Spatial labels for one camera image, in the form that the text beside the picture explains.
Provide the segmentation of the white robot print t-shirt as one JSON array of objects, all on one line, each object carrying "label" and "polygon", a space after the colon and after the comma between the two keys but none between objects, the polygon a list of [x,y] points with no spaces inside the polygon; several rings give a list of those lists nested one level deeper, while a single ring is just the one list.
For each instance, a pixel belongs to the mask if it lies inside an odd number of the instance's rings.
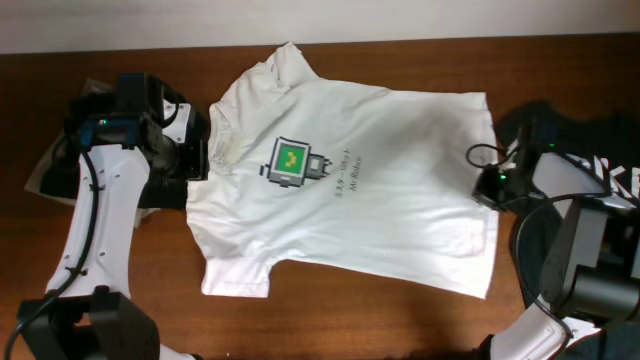
[{"label": "white robot print t-shirt", "polygon": [[209,115],[209,174],[186,204],[204,294],[265,298],[294,260],[487,295],[498,216],[465,157],[496,158],[484,93],[325,79],[286,44]]}]

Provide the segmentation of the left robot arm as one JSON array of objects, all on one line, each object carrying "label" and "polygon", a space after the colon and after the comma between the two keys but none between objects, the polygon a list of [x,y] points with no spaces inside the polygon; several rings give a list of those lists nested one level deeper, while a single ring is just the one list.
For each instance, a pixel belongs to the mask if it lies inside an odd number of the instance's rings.
[{"label": "left robot arm", "polygon": [[207,179],[209,120],[149,73],[119,75],[114,90],[75,99],[65,138],[78,190],[62,257],[40,299],[25,300],[7,338],[36,359],[184,359],[131,299],[136,215],[149,195]]}]

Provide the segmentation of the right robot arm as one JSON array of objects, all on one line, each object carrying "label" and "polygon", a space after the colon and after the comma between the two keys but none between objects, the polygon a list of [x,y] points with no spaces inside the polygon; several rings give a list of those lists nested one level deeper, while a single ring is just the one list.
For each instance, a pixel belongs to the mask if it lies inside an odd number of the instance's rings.
[{"label": "right robot arm", "polygon": [[516,229],[517,268],[531,221],[548,210],[561,218],[538,286],[518,278],[531,305],[506,330],[487,336],[473,351],[476,359],[555,359],[610,325],[639,320],[638,199],[611,184],[599,159],[570,155],[537,135],[534,125],[521,126],[501,161],[480,165],[472,192],[496,211],[534,201]]}]

